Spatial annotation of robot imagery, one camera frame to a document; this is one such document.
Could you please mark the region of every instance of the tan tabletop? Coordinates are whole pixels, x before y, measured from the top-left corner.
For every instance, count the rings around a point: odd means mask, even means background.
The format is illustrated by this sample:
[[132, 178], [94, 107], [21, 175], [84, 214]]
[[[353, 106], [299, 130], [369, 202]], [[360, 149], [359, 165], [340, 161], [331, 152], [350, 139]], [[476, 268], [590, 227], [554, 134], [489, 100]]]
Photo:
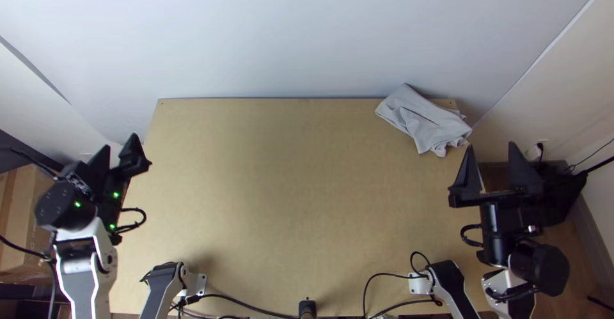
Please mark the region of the tan tabletop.
[[[431, 262], [456, 261], [474, 306], [488, 310], [480, 278], [492, 268], [459, 237], [479, 222], [478, 209], [447, 202], [464, 148], [443, 159], [418, 155], [409, 136], [375, 115], [380, 101], [160, 100], [145, 141], [154, 164], [133, 179], [124, 203], [144, 209], [147, 222], [118, 246], [111, 311], [140, 313], [148, 295], [141, 276], [183, 261], [208, 275], [207, 293], [290, 315], [310, 297], [321, 316], [362, 315], [366, 280], [407, 274], [416, 250]], [[406, 280], [385, 276], [367, 296], [371, 315], [419, 298]], [[186, 309], [264, 316], [211, 298]], [[426, 303], [391, 314], [444, 312]]]

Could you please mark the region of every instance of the towel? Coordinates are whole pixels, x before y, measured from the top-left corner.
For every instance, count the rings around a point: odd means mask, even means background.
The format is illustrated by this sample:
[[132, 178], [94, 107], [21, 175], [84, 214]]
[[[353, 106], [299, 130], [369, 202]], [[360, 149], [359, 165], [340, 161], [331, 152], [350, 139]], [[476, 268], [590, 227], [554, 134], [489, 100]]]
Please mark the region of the towel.
[[419, 154], [430, 150], [445, 157], [446, 146], [464, 145], [471, 134], [471, 127], [463, 121], [465, 116], [460, 111], [433, 104], [407, 84], [385, 98], [375, 113], [409, 134]]

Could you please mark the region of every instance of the black cable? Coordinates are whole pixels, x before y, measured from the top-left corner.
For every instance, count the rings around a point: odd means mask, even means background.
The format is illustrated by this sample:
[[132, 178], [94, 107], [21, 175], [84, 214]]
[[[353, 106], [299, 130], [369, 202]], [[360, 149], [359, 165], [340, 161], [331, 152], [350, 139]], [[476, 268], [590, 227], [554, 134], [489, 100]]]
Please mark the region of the black cable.
[[[185, 296], [182, 296], [179, 302], [185, 301]], [[177, 307], [177, 319], [181, 319], [181, 313], [184, 311], [184, 307]]]
[[[424, 260], [427, 262], [427, 265], [426, 265], [427, 267], [430, 265], [430, 261], [421, 252], [414, 251], [414, 252], [411, 253], [411, 255], [409, 257], [409, 264], [411, 265], [412, 270], [414, 270], [414, 273], [417, 274], [418, 276], [401, 276], [401, 275], [396, 275], [396, 274], [389, 274], [387, 272], [380, 272], [378, 274], [374, 274], [373, 276], [369, 277], [369, 280], [365, 284], [365, 289], [363, 290], [363, 319], [367, 319], [367, 316], [366, 316], [366, 304], [365, 304], [366, 303], [366, 290], [369, 287], [369, 283], [371, 282], [371, 280], [373, 278], [375, 278], [377, 276], [392, 276], [392, 277], [397, 277], [397, 278], [402, 278], [402, 279], [429, 278], [428, 274], [422, 274], [422, 273], [418, 272], [418, 270], [416, 270], [416, 267], [414, 266], [414, 257], [416, 255], [420, 255], [422, 258], [424, 258]], [[435, 283], [436, 283], [435, 275], [428, 268], [427, 268], [427, 271], [429, 272], [430, 278], [432, 280], [432, 284], [430, 286], [430, 293], [432, 294], [433, 287], [435, 287]], [[441, 301], [435, 299], [435, 296], [430, 295], [430, 299], [429, 300], [415, 300], [415, 301], [409, 301], [409, 302], [402, 302], [401, 304], [397, 304], [397, 305], [394, 305], [392, 307], [386, 308], [384, 311], [380, 311], [377, 315], [372, 316], [371, 318], [376, 317], [376, 316], [380, 316], [383, 313], [385, 313], [387, 311], [391, 311], [392, 309], [395, 309], [395, 308], [400, 307], [400, 306], [405, 306], [405, 305], [413, 304], [413, 303], [422, 303], [422, 302], [433, 302], [437, 306], [443, 306], [443, 303]]]
[[583, 160], [581, 160], [578, 163], [574, 163], [572, 165], [570, 165], [569, 167], [565, 168], [565, 172], [566, 173], [571, 173], [572, 171], [576, 170], [576, 166], [578, 166], [579, 164], [581, 164], [582, 162], [588, 160], [589, 158], [593, 157], [596, 153], [600, 152], [603, 148], [605, 148], [606, 146], [610, 145], [610, 143], [612, 143], [614, 141], [614, 137], [612, 139], [610, 139], [609, 142], [603, 144], [599, 149], [597, 149], [595, 152], [591, 153], [589, 156], [585, 157]]
[[605, 309], [609, 309], [610, 311], [614, 312], [614, 307], [608, 305], [607, 303], [605, 303], [605, 302], [603, 302], [603, 301], [601, 301], [601, 300], [599, 300], [599, 299], [597, 299], [595, 297], [588, 296], [588, 297], [586, 297], [586, 299], [589, 300], [590, 302], [593, 302], [594, 304], [598, 304], [601, 307], [603, 307]]
[[537, 287], [533, 287], [533, 288], [529, 288], [527, 290], [523, 290], [521, 292], [518, 293], [510, 293], [510, 294], [506, 294], [506, 295], [498, 295], [495, 294], [494, 290], [490, 289], [490, 288], [486, 288], [486, 290], [484, 291], [486, 293], [486, 295], [492, 297], [493, 299], [497, 300], [497, 302], [503, 302], [503, 301], [511, 301], [511, 300], [517, 300], [520, 298], [523, 298], [527, 295], [533, 295], [534, 293], [538, 293], [540, 290]]
[[363, 318], [365, 319], [366, 319], [366, 290], [369, 287], [369, 283], [371, 283], [371, 280], [377, 276], [392, 276], [392, 277], [397, 277], [397, 278], [402, 278], [402, 279], [414, 279], [414, 278], [426, 277], [426, 276], [418, 276], [418, 277], [401, 276], [401, 275], [396, 275], [396, 274], [389, 274], [387, 272], [380, 272], [378, 274], [374, 274], [373, 276], [369, 277], [369, 280], [365, 284], [365, 289], [363, 290]]
[[56, 280], [56, 268], [52, 262], [47, 262], [47, 265], [51, 268], [51, 298], [49, 299], [49, 311], [47, 312], [47, 319], [53, 319], [53, 307], [56, 304], [56, 287], [58, 286], [58, 282]]
[[57, 175], [55, 174], [55, 172], [51, 168], [49, 168], [46, 165], [42, 164], [41, 162], [33, 159], [32, 156], [26, 154], [25, 152], [23, 152], [21, 150], [13, 149], [10, 146], [0, 147], [0, 150], [8, 150], [8, 151], [10, 151], [12, 153], [16, 153], [17, 155], [20, 155], [21, 157], [25, 158], [26, 160], [32, 162], [33, 164], [36, 164], [43, 172], [47, 173], [47, 175], [49, 175], [51, 178], [57, 177]]
[[145, 223], [145, 221], [147, 221], [147, 214], [145, 213], [145, 211], [143, 209], [140, 209], [140, 208], [123, 208], [122, 209], [122, 212], [128, 212], [128, 211], [135, 211], [135, 212], [140, 213], [143, 216], [143, 219], [141, 219], [141, 222], [134, 221], [134, 224], [127, 224], [125, 226], [117, 227], [117, 229], [115, 229], [115, 233], [117, 233], [117, 234], [127, 233], [130, 230], [134, 230], [134, 229], [142, 226], [143, 223]]
[[537, 143], [537, 148], [541, 151], [539, 153], [539, 160], [537, 161], [538, 164], [542, 164], [542, 159], [544, 158], [544, 143]]
[[223, 316], [219, 316], [219, 317], [211, 316], [211, 317], [207, 318], [206, 316], [201, 316], [201, 315], [196, 315], [194, 313], [190, 313], [190, 312], [188, 312], [188, 311], [186, 311], [184, 309], [181, 309], [181, 310], [179, 310], [178, 308], [175, 308], [175, 309], [178, 312], [181, 312], [183, 315], [187, 315], [187, 316], [190, 316], [190, 317], [195, 318], [195, 319], [242, 319], [241, 317], [234, 316], [234, 315], [223, 315]]
[[439, 307], [443, 306], [443, 303], [442, 303], [441, 301], [439, 301], [439, 300], [435, 299], [435, 296], [433, 295], [433, 288], [435, 288], [435, 285], [436, 285], [437, 281], [435, 280], [435, 275], [433, 274], [433, 271], [431, 271], [429, 268], [427, 268], [427, 267], [430, 265], [430, 261], [429, 261], [429, 259], [427, 258], [427, 256], [425, 256], [425, 255], [424, 255], [424, 254], [422, 254], [421, 252], [418, 252], [418, 251], [413, 251], [413, 252], [411, 253], [411, 255], [409, 256], [409, 264], [411, 265], [412, 270], [414, 270], [414, 272], [415, 272], [415, 273], [417, 273], [417, 274], [419, 274], [419, 275], [422, 275], [422, 277], [424, 277], [424, 278], [429, 278], [429, 275], [425, 275], [425, 274], [421, 274], [421, 273], [419, 273], [419, 272], [416, 270], [416, 267], [414, 267], [414, 257], [415, 257], [416, 255], [420, 255], [420, 256], [421, 256], [422, 258], [424, 258], [424, 260], [427, 262], [427, 264], [426, 264], [425, 268], [426, 268], [426, 270], [429, 272], [431, 280], [433, 280], [433, 283], [431, 283], [431, 285], [430, 285], [430, 290], [429, 290], [429, 293], [431, 293], [431, 296], [430, 296], [431, 301], [432, 301], [432, 302], [435, 302], [435, 305], [437, 305], [437, 306], [439, 306]]
[[20, 252], [23, 253], [27, 253], [36, 257], [39, 257], [42, 260], [48, 261], [49, 257], [47, 257], [46, 255], [39, 253], [39, 252], [34, 252], [30, 249], [26, 249], [20, 246], [15, 245], [14, 243], [10, 242], [9, 240], [7, 240], [4, 236], [0, 235], [0, 241], [2, 241], [5, 245], [7, 245], [8, 247], [11, 247], [12, 249], [16, 249]]
[[243, 301], [239, 301], [237, 299], [234, 299], [230, 296], [227, 295], [221, 295], [221, 294], [204, 294], [204, 295], [193, 295], [190, 296], [188, 298], [186, 298], [183, 301], [179, 301], [178, 304], [175, 304], [173, 307], [171, 307], [171, 309], [169, 309], [169, 312], [172, 311], [173, 309], [178, 309], [178, 308], [183, 308], [184, 306], [188, 305], [188, 304], [193, 304], [195, 302], [200, 301], [201, 299], [204, 299], [205, 297], [217, 297], [220, 299], [224, 299], [230, 302], [234, 302], [240, 306], [243, 306], [245, 308], [251, 309], [252, 311], [256, 311], [265, 315], [269, 315], [269, 316], [277, 316], [278, 318], [283, 318], [283, 319], [297, 319], [297, 317], [295, 316], [291, 316], [291, 315], [284, 315], [281, 313], [276, 313], [276, 312], [272, 312], [272, 311], [268, 311], [266, 309], [262, 309], [262, 308], [258, 308], [255, 306], [252, 306], [250, 304], [246, 304]]
[[421, 304], [424, 302], [433, 302], [433, 300], [414, 300], [414, 301], [405, 301], [405, 302], [401, 302], [399, 304], [395, 304], [394, 306], [390, 306], [386, 309], [383, 309], [379, 312], [377, 312], [376, 315], [370, 316], [369, 319], [373, 319], [373, 318], [377, 318], [378, 316], [384, 315], [389, 311], [392, 311], [395, 308], [399, 308], [401, 306], [406, 306], [406, 305], [410, 305], [410, 304]]
[[49, 311], [47, 312], [47, 319], [52, 319], [53, 315], [53, 307], [56, 304], [56, 288], [58, 287], [58, 280], [56, 275], [56, 267], [55, 267], [55, 259], [51, 259], [51, 251], [53, 249], [53, 245], [56, 243], [56, 236], [58, 235], [57, 231], [51, 233], [51, 238], [49, 239], [49, 245], [45, 250], [45, 257], [49, 260], [47, 265], [51, 268], [51, 298], [49, 299]]
[[475, 240], [471, 240], [470, 238], [468, 238], [465, 233], [467, 232], [467, 230], [472, 230], [472, 229], [480, 229], [482, 227], [481, 224], [467, 224], [466, 226], [462, 227], [460, 230], [460, 238], [462, 239], [462, 241], [467, 244], [470, 245], [472, 247], [484, 247], [483, 243], [481, 242], [477, 242]]

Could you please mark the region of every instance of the power outlet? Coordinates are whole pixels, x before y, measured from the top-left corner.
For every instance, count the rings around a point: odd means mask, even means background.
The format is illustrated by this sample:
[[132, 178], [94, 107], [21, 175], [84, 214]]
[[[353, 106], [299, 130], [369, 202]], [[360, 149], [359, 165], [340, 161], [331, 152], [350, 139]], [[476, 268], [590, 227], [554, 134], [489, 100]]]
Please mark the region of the power outlet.
[[[546, 151], [546, 142], [548, 142], [548, 139], [538, 139], [535, 144], [531, 145], [531, 147], [524, 152], [524, 157], [530, 162], [534, 160], [539, 160], [539, 158], [542, 156], [542, 153]], [[537, 146], [538, 143], [542, 143], [544, 151], [542, 151]]]

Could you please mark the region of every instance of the white wall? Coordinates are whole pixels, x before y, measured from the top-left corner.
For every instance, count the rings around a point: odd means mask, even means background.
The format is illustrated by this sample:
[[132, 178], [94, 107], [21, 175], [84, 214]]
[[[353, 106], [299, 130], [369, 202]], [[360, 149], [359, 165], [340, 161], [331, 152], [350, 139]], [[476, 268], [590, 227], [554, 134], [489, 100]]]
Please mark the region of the white wall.
[[548, 139], [545, 159], [567, 159], [614, 132], [614, 0], [591, 0], [476, 126], [480, 160], [505, 160]]
[[0, 129], [62, 163], [88, 160], [91, 156], [81, 154], [96, 153], [105, 144], [117, 162], [120, 149], [2, 45]]
[[[599, 147], [614, 138], [614, 130], [609, 128], [604, 135], [606, 136], [596, 143], [588, 145], [580, 152], [567, 158], [567, 163], [575, 164], [599, 149]], [[590, 168], [613, 155], [614, 143], [611, 143], [599, 153], [578, 165], [576, 172]], [[614, 224], [612, 224], [612, 218], [614, 217], [614, 163], [603, 166], [588, 175], [588, 181], [582, 191], [582, 196], [590, 209], [601, 236], [604, 238], [608, 252], [610, 252], [610, 256], [614, 260]]]
[[403, 82], [475, 120], [586, 1], [0, 0], [0, 35], [123, 141], [160, 97], [381, 97]]

